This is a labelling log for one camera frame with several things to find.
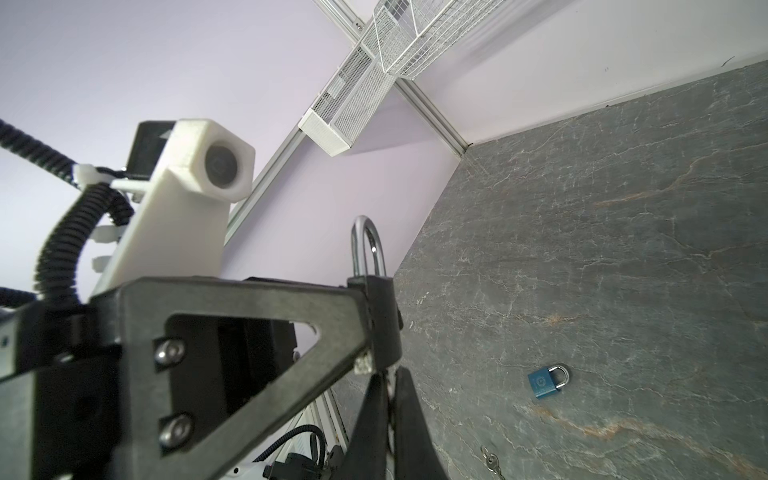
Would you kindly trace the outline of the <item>silver key with ring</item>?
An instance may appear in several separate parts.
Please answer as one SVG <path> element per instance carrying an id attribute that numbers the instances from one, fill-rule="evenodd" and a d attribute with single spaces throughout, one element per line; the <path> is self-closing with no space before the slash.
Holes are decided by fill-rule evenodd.
<path id="1" fill-rule="evenodd" d="M 386 387 L 388 394 L 388 455 L 391 460 L 395 459 L 396 454 L 396 368 L 386 370 Z"/>

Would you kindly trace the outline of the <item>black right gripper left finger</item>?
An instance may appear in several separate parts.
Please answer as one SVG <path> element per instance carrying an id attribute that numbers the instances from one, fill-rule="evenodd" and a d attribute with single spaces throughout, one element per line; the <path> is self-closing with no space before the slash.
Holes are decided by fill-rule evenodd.
<path id="1" fill-rule="evenodd" d="M 388 454 L 389 395 L 384 374 L 371 376 L 352 438 L 333 479 L 382 480 Z"/>

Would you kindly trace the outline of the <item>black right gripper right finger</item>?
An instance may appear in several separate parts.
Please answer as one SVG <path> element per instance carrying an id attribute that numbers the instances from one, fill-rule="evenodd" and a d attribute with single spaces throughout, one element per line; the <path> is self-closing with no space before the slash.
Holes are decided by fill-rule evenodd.
<path id="1" fill-rule="evenodd" d="M 448 476 L 431 440 L 412 374 L 399 367 L 395 378 L 395 478 L 446 480 Z"/>

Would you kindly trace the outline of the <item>black padlock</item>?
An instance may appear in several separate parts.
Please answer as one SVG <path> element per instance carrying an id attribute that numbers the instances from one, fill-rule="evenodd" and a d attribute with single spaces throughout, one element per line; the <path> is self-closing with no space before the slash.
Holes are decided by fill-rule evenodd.
<path id="1" fill-rule="evenodd" d="M 373 221 L 358 216 L 351 229 L 353 276 L 350 288 L 366 298 L 370 346 L 354 364 L 357 375 L 385 371 L 402 356 L 402 317 L 395 298 L 394 281 L 386 272 L 382 242 Z"/>

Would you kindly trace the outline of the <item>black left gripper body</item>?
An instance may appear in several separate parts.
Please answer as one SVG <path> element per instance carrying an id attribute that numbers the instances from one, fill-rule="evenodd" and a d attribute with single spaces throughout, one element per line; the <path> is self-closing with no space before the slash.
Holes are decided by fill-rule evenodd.
<path id="1" fill-rule="evenodd" d="M 33 304 L 1 327 L 1 475 L 112 479 L 121 439 L 120 349 L 101 340 L 90 304 Z"/>

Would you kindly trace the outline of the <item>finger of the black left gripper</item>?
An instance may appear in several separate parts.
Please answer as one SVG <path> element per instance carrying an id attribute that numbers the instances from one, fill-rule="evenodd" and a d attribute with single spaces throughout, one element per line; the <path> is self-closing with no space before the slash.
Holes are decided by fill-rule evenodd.
<path id="1" fill-rule="evenodd" d="M 350 371 L 362 292 L 283 281 L 143 278 L 91 299 L 120 349 L 112 479 L 218 479 Z"/>

